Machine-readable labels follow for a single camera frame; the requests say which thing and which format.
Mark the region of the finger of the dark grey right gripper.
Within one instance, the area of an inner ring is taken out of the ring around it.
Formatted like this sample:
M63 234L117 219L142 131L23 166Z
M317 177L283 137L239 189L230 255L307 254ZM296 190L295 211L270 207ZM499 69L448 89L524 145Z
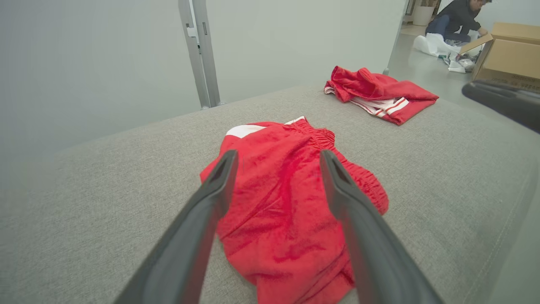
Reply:
M487 80L476 80L464 85L462 94L540 133L540 94Z

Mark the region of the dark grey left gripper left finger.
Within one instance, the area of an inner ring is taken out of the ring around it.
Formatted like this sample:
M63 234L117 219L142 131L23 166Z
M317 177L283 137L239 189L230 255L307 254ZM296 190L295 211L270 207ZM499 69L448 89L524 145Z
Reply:
M114 304L198 304L218 222L232 201L238 152L227 151Z

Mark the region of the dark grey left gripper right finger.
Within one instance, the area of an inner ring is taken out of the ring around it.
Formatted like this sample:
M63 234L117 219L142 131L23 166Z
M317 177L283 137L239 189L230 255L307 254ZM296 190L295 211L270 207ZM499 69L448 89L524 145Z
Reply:
M327 202L340 221L359 304L443 304L371 200L330 150L320 154Z

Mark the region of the red shorts with white stripe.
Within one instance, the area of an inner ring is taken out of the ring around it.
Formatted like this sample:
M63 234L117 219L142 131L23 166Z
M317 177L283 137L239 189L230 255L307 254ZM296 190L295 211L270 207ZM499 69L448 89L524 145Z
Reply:
M259 304L338 304L355 279L326 201L320 153L336 155L381 215L389 208L382 184L336 149L333 132L303 116L233 127L219 154L232 149L235 189L216 229L228 262L256 287Z

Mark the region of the red basketball jersey number 23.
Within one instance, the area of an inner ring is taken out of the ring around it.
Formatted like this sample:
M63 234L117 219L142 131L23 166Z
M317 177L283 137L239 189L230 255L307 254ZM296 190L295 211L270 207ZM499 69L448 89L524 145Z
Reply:
M439 98L411 81L398 81L367 68L353 72L335 67L324 93L395 125L403 125Z

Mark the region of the brown cardboard box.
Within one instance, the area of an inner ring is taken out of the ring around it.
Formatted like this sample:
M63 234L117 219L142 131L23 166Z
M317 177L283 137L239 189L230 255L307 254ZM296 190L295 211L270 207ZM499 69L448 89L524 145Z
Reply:
M471 79L540 94L540 26L495 23L491 33L462 46L459 54L481 47Z

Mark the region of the small packaging pile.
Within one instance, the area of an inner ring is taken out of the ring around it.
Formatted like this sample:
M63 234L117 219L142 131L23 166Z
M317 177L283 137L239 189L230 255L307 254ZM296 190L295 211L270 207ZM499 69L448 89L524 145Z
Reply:
M471 56L471 54L458 54L450 52L447 54L440 54L439 59L448 66L449 72L456 73L472 73L478 61L480 54Z

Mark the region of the white plastic bag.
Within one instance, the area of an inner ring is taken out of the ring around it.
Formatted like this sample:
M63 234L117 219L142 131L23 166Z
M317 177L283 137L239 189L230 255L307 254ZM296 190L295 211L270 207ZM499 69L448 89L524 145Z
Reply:
M447 56L451 53L459 54L461 50L458 46L451 46L444 42L443 36L438 33L417 36L413 40L413 48L434 57Z

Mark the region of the crouching person in dark clothes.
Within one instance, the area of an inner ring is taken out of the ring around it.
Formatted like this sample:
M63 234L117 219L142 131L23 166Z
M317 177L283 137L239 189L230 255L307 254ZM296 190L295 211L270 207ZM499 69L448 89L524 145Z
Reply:
M428 24L425 33L439 34L443 40L469 43L471 30L486 36L488 31L475 18L493 0L453 0Z

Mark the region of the beige plant pot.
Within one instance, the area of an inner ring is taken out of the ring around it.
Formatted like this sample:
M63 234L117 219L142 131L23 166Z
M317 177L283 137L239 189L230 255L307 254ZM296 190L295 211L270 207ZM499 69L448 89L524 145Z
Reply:
M440 0L414 0L412 24L427 26L439 4Z

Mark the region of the grey partition post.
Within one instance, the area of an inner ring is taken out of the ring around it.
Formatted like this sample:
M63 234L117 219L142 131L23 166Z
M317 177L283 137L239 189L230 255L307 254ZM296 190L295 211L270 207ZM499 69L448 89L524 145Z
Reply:
M177 0L201 109L222 104L211 42L207 0Z

